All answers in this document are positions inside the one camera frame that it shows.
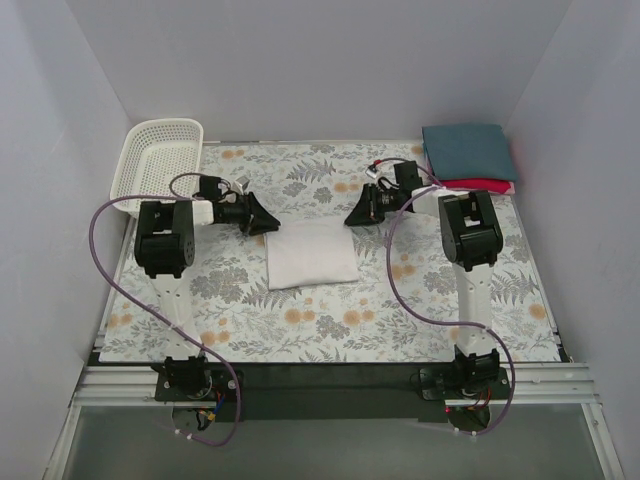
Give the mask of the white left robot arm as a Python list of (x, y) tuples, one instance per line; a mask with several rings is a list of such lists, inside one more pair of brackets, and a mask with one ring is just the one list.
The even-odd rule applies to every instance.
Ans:
[(140, 203), (134, 258), (151, 280), (160, 314), (171, 323), (160, 371), (169, 387), (193, 400), (208, 397), (214, 388), (206, 354), (198, 346), (186, 276), (195, 260), (195, 228), (236, 225), (243, 235), (257, 236), (281, 226), (246, 186), (242, 180), (230, 183), (200, 174), (190, 197)]

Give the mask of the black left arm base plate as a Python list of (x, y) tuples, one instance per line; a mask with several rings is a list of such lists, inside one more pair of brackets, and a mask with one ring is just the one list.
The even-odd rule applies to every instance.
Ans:
[(178, 362), (154, 366), (157, 374), (153, 398), (159, 402), (217, 401), (222, 397), (236, 401), (237, 386), (242, 384), (243, 373), (235, 381), (228, 370), (212, 368), (207, 363)]

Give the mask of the white t shirt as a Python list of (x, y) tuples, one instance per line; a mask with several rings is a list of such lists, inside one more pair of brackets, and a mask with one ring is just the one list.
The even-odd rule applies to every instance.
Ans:
[(293, 221), (265, 237), (268, 288), (355, 282), (353, 234), (338, 217)]

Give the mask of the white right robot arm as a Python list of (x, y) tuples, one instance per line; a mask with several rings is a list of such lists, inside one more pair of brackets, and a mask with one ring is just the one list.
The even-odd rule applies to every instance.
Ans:
[[(377, 225), (388, 213), (396, 214), (386, 241), (388, 280), (396, 300), (417, 320), (458, 331), (454, 359), (422, 369), (420, 386), (441, 394), (457, 391), (471, 398), (489, 392), (501, 371), (498, 348), (504, 343), (493, 329), (491, 282), (503, 249), (503, 235), (488, 191), (450, 190), (432, 174), (427, 174), (431, 184), (425, 185), (421, 177), (424, 173), (427, 170), (416, 162), (398, 157), (374, 161), (366, 171), (372, 181), (363, 185), (344, 224)], [(391, 247), (406, 212), (429, 215), (439, 221), (444, 255), (455, 275), (456, 321), (429, 319), (413, 310), (399, 294), (392, 275)]]

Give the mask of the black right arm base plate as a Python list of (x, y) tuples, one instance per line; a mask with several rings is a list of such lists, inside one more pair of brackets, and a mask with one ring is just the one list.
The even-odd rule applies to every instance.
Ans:
[(427, 400), (503, 400), (510, 392), (506, 370), (499, 366), (432, 363), (419, 370), (419, 390)]

